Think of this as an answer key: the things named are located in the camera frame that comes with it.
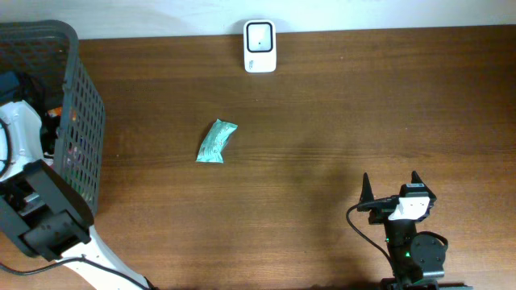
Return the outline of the mint green snack packet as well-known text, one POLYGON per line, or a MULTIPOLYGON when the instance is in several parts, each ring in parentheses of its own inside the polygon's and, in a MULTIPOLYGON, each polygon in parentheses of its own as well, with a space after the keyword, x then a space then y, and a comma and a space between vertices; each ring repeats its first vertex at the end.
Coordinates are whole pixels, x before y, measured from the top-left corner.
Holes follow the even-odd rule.
POLYGON ((198 163, 223 164, 222 152, 237 128, 238 126, 234 123, 217 119, 203 139, 196 161, 198 163))

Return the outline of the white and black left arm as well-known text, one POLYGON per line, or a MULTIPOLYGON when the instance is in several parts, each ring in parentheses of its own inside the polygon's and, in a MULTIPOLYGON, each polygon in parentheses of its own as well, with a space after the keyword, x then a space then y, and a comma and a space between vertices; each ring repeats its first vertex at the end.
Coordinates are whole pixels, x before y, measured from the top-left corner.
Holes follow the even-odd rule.
POLYGON ((96 289, 151 289, 100 238, 84 198, 53 169, 60 115, 51 93, 25 72, 1 75, 1 230, 27 256, 67 267, 96 289))

